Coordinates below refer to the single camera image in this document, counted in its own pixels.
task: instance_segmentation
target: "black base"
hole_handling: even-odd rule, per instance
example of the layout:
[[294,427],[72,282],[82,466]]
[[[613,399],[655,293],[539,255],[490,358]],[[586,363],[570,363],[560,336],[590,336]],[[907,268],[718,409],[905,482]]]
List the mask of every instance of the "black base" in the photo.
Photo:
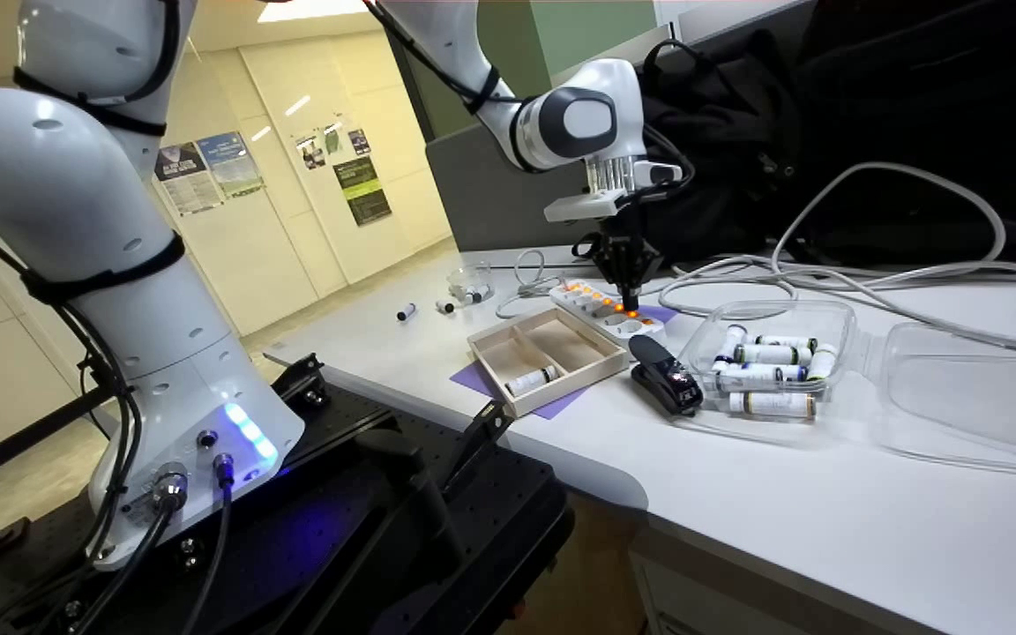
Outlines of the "black base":
[[[539,461],[481,447],[441,498],[441,469],[458,442],[444,427],[331,389],[306,420],[306,442],[284,475],[233,505],[199,633],[495,633],[571,534],[570,498]],[[356,445],[363,431],[403,439],[419,469],[395,474],[391,459]],[[85,527],[82,502],[34,522],[31,540],[0,556],[0,605],[39,570],[73,561]],[[212,540],[217,519],[159,547],[97,633],[176,633]],[[64,625],[39,606],[0,633]]]

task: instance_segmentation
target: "clear container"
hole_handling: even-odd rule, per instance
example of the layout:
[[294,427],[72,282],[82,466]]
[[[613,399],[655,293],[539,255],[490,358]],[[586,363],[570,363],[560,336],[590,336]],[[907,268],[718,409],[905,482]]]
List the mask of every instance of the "clear container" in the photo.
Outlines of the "clear container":
[[[731,412],[731,393],[720,393],[718,386],[718,360],[724,358],[724,346],[731,340],[731,329],[747,329],[747,341],[754,336],[796,336],[796,340],[816,340],[824,346],[838,348],[838,367],[827,379],[827,386],[816,396],[816,416],[813,420],[762,420],[762,416],[733,416]],[[851,348],[854,336],[854,312],[842,304],[828,299],[744,299],[744,304],[727,304],[699,324],[699,333],[687,340],[681,348],[681,363],[697,380],[701,386],[701,412],[692,420],[679,420],[686,431],[701,431],[701,435],[727,435],[727,439],[747,439],[747,442],[769,442],[769,445],[816,445],[824,435],[832,427],[827,416],[828,399],[841,386],[842,360]]]
[[895,324],[867,373],[875,442],[935,461],[1016,469],[1016,352]]

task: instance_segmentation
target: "white table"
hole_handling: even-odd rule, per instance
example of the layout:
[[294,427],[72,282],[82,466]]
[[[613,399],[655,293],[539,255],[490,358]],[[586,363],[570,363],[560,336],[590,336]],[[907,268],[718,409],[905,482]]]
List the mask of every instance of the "white table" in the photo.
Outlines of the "white table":
[[[472,363],[470,336],[498,324],[498,298],[439,314],[458,255],[439,251],[320,322],[270,346],[298,360],[317,352],[340,386],[464,427],[487,399],[457,386]],[[920,289],[895,298],[942,316],[1016,333],[1016,289]],[[858,312],[881,336],[893,316]],[[697,322],[679,316],[671,341]],[[612,505],[646,508],[653,522],[720,545],[946,633],[1016,633],[1016,474],[907,459],[871,442],[875,389],[847,373],[842,409],[827,445],[773,447],[679,431],[634,396],[627,379],[602,380],[560,416],[526,416],[510,447],[545,459],[559,475]]]

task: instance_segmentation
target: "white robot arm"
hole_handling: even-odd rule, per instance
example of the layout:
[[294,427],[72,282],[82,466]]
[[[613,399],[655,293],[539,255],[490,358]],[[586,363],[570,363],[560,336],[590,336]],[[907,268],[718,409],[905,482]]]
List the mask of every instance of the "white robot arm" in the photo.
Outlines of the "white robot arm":
[[517,100],[475,41],[475,0],[366,0],[370,13],[418,52],[520,168],[586,162],[586,195],[546,205],[550,222],[612,218],[639,195],[681,184],[681,165],[646,160],[644,93],[627,61],[582,64],[577,78]]
[[111,514],[97,568],[125,568],[146,545],[159,487],[183,498],[165,540],[217,513],[217,461],[233,466],[241,498],[304,435],[143,180],[164,133],[176,58],[165,46],[183,41],[192,10],[194,0],[26,0],[17,66],[46,94],[0,87],[0,241],[27,289],[92,340],[132,412],[90,487]]

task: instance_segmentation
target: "blue light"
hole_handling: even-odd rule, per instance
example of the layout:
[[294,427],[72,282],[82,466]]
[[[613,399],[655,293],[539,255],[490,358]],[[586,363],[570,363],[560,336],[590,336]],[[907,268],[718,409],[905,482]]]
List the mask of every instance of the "blue light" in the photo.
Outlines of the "blue light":
[[260,456],[260,461],[277,461],[277,445],[260,435],[260,427],[250,420],[250,412],[238,403],[226,403],[226,420],[250,442],[250,447]]

